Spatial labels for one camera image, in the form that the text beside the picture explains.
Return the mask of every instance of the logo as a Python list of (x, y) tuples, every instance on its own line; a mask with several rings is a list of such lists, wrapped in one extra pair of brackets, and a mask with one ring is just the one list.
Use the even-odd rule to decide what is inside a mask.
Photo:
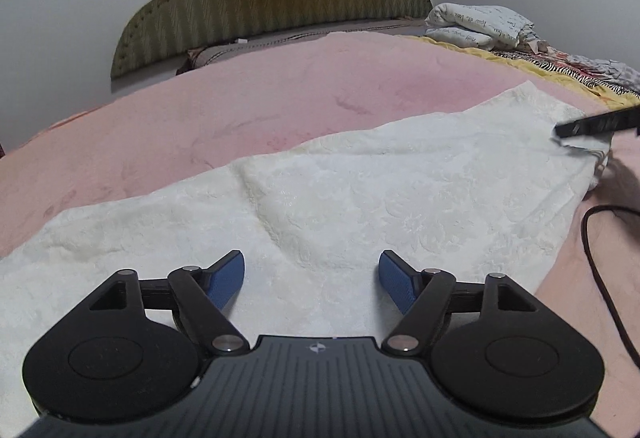
[(316, 344), (311, 344), (311, 346), (309, 346), (309, 349), (316, 355), (319, 355), (322, 352), (326, 351), (326, 346), (322, 344), (322, 342), (316, 342)]

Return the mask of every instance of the metal pivot screw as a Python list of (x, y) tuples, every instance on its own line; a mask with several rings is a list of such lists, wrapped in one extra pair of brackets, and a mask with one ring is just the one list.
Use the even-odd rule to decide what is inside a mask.
[(397, 352), (410, 352), (418, 347), (418, 339), (411, 335), (394, 335), (390, 337), (386, 344)]
[(237, 335), (220, 335), (211, 342), (219, 352), (234, 352), (244, 345), (244, 341)]

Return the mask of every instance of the zebra print fabric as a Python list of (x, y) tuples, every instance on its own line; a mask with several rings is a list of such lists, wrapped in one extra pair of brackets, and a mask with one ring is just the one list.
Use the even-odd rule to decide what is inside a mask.
[(640, 93), (634, 91), (633, 89), (629, 89), (628, 87), (624, 87), (622, 85), (613, 84), (612, 82), (607, 82), (606, 80), (600, 80), (599, 78), (593, 78), (592, 76), (586, 75), (583, 72), (578, 71), (578, 69), (572, 68), (572, 66), (563, 64), (560, 61), (554, 61), (543, 56), (530, 55), (529, 53), (522, 52), (493, 51), (492, 53), (494, 55), (501, 56), (502, 58), (509, 58), (511, 60), (526, 60), (527, 62), (532, 62), (539, 68), (545, 69), (545, 71), (555, 71), (567, 74), (590, 89), (598, 85), (603, 85), (612, 90), (615, 94), (622, 95), (625, 93), (631, 93), (635, 97), (640, 98)]

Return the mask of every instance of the yellow bedsheet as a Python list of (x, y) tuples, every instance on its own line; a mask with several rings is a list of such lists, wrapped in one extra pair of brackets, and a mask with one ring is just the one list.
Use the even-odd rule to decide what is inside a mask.
[(632, 93), (616, 94), (613, 92), (613, 90), (603, 85), (597, 85), (596, 87), (589, 88), (567, 74), (555, 71), (546, 71), (546, 69), (539, 68), (532, 62), (527, 62), (526, 60), (511, 60), (508, 58), (502, 58), (501, 56), (494, 55), (493, 53), (486, 52), (484, 50), (479, 50), (478, 48), (459, 48), (447, 42), (436, 42), (436, 40), (432, 40), (429, 37), (410, 38), (420, 40), (421, 42), (436, 44), (437, 46), (441, 46), (443, 48), (446, 48), (447, 50), (480, 56), (481, 58), (491, 60), (492, 62), (497, 62), (498, 64), (506, 64), (507, 66), (512, 66), (513, 68), (517, 68), (520, 71), (535, 74), (540, 78), (544, 78), (545, 80), (549, 80), (550, 82), (560, 84), (568, 89), (571, 89), (572, 91), (575, 91), (576, 93), (589, 96), (590, 98), (593, 98), (593, 100), (597, 100), (600, 103), (604, 104), (609, 109), (620, 109), (622, 107), (640, 105), (640, 98)]

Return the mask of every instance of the folded blanket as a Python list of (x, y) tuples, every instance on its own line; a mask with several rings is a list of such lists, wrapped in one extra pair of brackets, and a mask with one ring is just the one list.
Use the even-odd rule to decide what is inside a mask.
[(459, 48), (513, 49), (535, 42), (533, 23), (502, 6), (443, 3), (429, 13), (426, 36)]
[(640, 71), (617, 60), (591, 60), (586, 56), (567, 55), (567, 62), (596, 78), (640, 92)]
[(461, 281), (498, 271), (535, 291), (597, 161), (550, 140), (579, 114), (528, 82), (462, 113), (329, 135), (62, 212), (2, 260), (0, 435), (35, 417), (20, 379), (30, 345), (121, 268), (163, 277), (242, 250), (230, 318), (251, 341), (385, 335), (400, 316), (374, 273), (387, 248)]

